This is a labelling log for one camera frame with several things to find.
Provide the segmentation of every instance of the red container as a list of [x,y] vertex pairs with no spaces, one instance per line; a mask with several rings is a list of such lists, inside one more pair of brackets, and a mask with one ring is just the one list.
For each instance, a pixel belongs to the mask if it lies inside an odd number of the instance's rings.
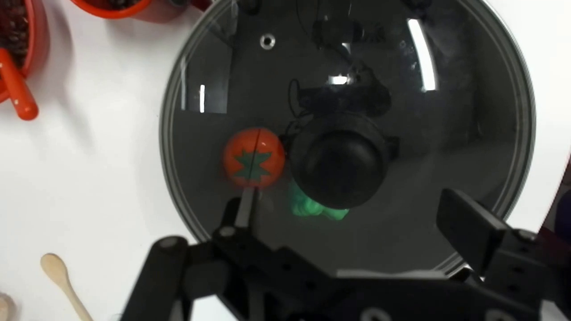
[[72,0],[72,4],[97,18],[135,18],[144,21],[165,21],[178,16],[187,7],[187,0],[137,0],[124,9],[112,7],[108,0]]
[[26,21],[28,21],[28,43],[26,43],[26,55],[21,66],[17,66],[17,73],[10,73],[10,77],[0,78],[0,102],[12,98],[12,100],[24,100],[26,105],[31,105],[35,111],[22,111],[15,107],[15,112],[21,120],[33,120],[37,116],[37,107],[33,98],[30,96],[26,86],[22,84],[22,78],[26,78],[33,70],[37,70],[47,54],[47,23],[46,23],[46,13],[42,9],[40,0],[22,0],[26,9]]

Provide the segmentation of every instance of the pot lid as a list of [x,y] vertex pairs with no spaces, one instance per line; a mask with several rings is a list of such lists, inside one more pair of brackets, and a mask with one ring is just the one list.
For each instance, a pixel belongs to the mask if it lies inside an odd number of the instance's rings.
[[440,191],[506,218],[531,89],[479,0],[220,0],[174,64],[160,136],[197,239],[247,196],[258,239],[328,273],[447,273]]

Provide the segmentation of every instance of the white table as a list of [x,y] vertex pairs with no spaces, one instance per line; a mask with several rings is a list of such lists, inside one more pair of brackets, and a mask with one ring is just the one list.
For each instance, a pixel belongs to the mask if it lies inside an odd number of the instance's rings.
[[[44,70],[30,78],[40,116],[22,123],[8,103],[0,105],[0,292],[15,300],[22,321],[76,319],[40,271],[40,255],[53,251],[92,317],[110,321],[121,314],[149,244],[170,234],[190,239],[162,178],[158,114],[174,57],[199,14],[187,11],[153,25],[103,21],[67,0],[44,5],[51,48]],[[558,100],[571,87],[568,70],[559,70],[568,68],[561,45],[571,43],[571,5],[540,5],[492,0],[522,39],[536,103],[549,109],[538,107],[538,153],[515,207],[531,214],[510,219],[527,228],[542,221],[571,141],[568,127],[545,132],[571,123],[568,100]],[[542,18],[534,27],[529,13]],[[199,314],[224,316],[210,305]]]

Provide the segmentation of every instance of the tomato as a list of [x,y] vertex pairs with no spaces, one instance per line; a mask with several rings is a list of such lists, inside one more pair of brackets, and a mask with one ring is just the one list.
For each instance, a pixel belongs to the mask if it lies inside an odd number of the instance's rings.
[[254,127],[229,137],[222,162],[237,187],[267,187],[281,177],[285,152],[276,134]]

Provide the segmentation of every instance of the wooden spoon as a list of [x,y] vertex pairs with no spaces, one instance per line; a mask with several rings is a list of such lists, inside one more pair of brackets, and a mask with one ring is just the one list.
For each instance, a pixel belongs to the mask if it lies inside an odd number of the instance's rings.
[[13,301],[6,294],[0,294],[0,321],[12,321],[13,312]]
[[53,280],[53,284],[56,284],[63,291],[74,312],[78,314],[79,321],[92,321],[83,303],[76,298],[71,287],[63,260],[55,253],[46,253],[40,257],[40,268]]

